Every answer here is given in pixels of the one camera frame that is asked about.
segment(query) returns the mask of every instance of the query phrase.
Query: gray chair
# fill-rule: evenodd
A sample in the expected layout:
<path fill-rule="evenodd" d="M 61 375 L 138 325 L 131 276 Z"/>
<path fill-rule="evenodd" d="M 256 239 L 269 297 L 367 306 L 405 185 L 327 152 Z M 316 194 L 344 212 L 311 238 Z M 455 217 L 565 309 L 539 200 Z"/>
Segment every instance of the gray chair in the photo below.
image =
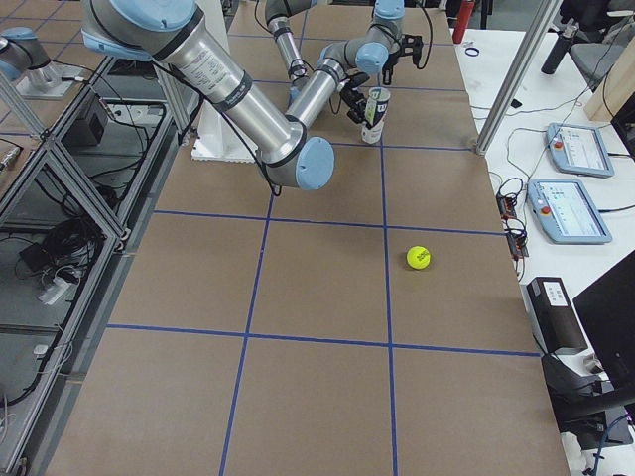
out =
<path fill-rule="evenodd" d="M 581 43 L 571 47 L 571 58 L 591 88 L 594 89 L 608 74 L 634 36 L 635 23 L 630 16 L 611 27 L 601 43 Z"/>

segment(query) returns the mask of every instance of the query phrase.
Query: white table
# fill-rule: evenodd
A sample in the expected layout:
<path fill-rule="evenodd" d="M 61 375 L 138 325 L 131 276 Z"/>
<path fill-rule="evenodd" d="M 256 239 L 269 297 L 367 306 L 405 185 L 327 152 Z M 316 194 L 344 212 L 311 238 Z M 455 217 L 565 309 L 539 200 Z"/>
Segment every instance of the white table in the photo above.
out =
<path fill-rule="evenodd" d="M 505 74 L 516 55 L 523 39 L 523 32 L 468 30 L 463 45 L 456 46 L 456 54 L 460 63 L 467 92 L 472 106 L 491 107 Z M 508 114 L 519 111 L 553 108 L 565 101 L 579 97 L 576 106 L 570 102 L 557 110 L 508 115 L 498 130 L 486 159 L 489 169 L 501 175 L 503 179 L 519 177 L 526 181 L 527 177 L 507 163 L 507 142 L 512 131 L 519 127 L 546 130 L 552 122 L 563 122 L 568 115 L 567 123 L 577 125 L 604 126 L 606 123 L 592 123 L 584 114 L 582 105 L 591 97 L 571 57 L 566 56 L 553 75 L 543 74 L 540 68 L 556 40 L 555 34 L 547 34 L 541 44 L 534 61 L 523 79 L 515 98 L 522 103 L 518 109 L 510 108 Z M 465 54 L 466 44 L 480 50 L 477 57 Z M 472 109 L 474 118 L 486 117 L 488 111 Z M 476 127 L 480 130 L 484 121 L 476 119 Z M 609 153 L 627 154 L 627 150 L 611 126 L 601 129 L 602 138 Z M 552 165 L 549 153 L 545 150 L 545 134 L 517 131 L 509 141 L 511 160 L 532 179 L 581 179 L 597 208 L 618 208 L 635 203 L 635 162 L 630 158 L 612 157 L 615 176 L 612 178 L 581 178 L 559 173 Z M 499 180 L 493 176 L 492 185 L 498 189 Z M 510 184 L 509 191 L 517 188 Z M 524 203 L 524 194 L 519 203 Z M 606 245 L 555 245 L 543 233 L 538 221 L 529 209 L 517 207 L 521 218 L 525 217 L 529 236 L 528 250 L 530 257 L 525 260 L 525 273 L 521 285 L 526 285 L 537 276 L 561 277 L 570 298 L 577 296 L 589 284 L 609 270 L 633 249 L 635 249 L 635 209 L 602 215 L 609 228 L 613 241 Z M 583 375 L 588 375 L 582 366 L 583 356 L 563 357 L 568 365 Z M 616 473 L 635 473 L 635 446 L 606 448 L 602 451 L 606 458 L 601 461 L 598 476 Z M 586 459 L 592 463 L 592 451 L 586 452 Z M 570 461 L 574 455 L 568 454 Z"/>

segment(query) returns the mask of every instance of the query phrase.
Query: gray floor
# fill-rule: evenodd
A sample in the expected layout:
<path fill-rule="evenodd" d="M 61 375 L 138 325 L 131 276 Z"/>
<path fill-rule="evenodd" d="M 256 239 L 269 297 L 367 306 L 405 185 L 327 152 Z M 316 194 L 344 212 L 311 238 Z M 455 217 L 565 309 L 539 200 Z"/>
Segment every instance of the gray floor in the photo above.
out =
<path fill-rule="evenodd" d="M 487 19 L 487 29 L 527 31 L 540 4 L 538 0 L 494 0 L 493 13 Z M 474 12 L 469 28 L 480 28 L 480 9 Z"/>

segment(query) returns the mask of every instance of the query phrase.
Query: computer monitor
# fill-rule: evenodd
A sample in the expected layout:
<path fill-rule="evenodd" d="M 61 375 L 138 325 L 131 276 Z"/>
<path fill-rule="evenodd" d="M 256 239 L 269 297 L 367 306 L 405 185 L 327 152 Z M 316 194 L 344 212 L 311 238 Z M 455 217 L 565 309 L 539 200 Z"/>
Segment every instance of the computer monitor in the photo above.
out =
<path fill-rule="evenodd" d="M 543 369 L 560 430 L 591 449 L 625 410 L 635 417 L 635 252 L 575 297 L 573 306 L 609 381 L 581 376 L 551 354 L 543 357 Z M 630 443 L 623 420 L 605 445 Z"/>
<path fill-rule="evenodd" d="M 632 389 L 635 400 L 635 252 L 575 297 L 573 306 L 613 387 Z M 627 400 L 635 417 L 635 403 Z"/>

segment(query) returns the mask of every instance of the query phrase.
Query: cylindrical can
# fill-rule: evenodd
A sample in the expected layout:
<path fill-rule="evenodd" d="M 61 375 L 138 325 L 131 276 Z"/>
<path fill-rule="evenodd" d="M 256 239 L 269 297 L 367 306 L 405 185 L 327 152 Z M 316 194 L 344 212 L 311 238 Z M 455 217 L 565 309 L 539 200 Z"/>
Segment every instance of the cylindrical can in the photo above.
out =
<path fill-rule="evenodd" d="M 375 144 L 381 139 L 388 101 L 390 101 L 390 90 L 385 87 L 370 88 L 364 113 L 366 121 L 361 129 L 361 139 L 365 143 Z"/>
<path fill-rule="evenodd" d="M 577 33 L 577 27 L 568 25 L 556 40 L 554 47 L 550 51 L 543 67 L 540 69 L 544 74 L 553 74 L 558 69 L 561 61 L 572 47 L 573 39 Z"/>
<path fill-rule="evenodd" d="M 472 10 L 474 10 L 474 0 L 463 0 L 458 11 L 454 33 L 452 33 L 452 41 L 455 45 L 463 41 L 463 35 L 465 34 L 467 23 L 469 23 L 469 17 L 472 16 Z"/>

